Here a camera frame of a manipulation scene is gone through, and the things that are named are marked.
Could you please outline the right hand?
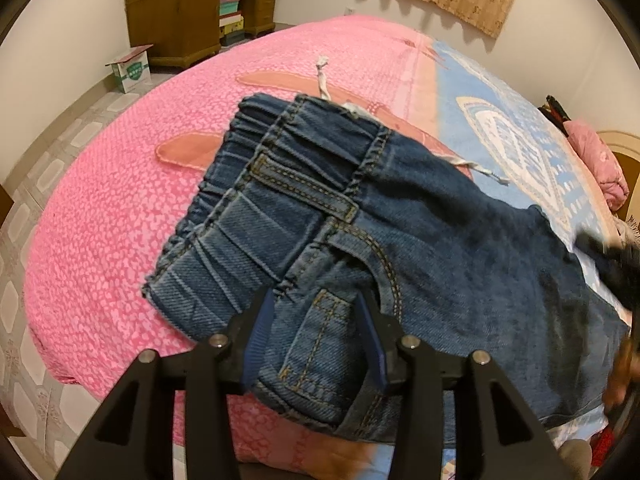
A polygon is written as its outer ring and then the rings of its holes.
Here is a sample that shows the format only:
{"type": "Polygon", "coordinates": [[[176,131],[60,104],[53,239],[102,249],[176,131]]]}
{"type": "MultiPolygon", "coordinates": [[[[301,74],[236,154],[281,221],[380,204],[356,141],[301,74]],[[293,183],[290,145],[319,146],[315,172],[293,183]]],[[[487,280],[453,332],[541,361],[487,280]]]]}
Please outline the right hand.
{"type": "Polygon", "coordinates": [[[612,370],[602,396],[605,411],[611,411],[625,401],[627,389],[639,381],[639,353],[630,338],[625,338],[614,359],[612,370]]]}

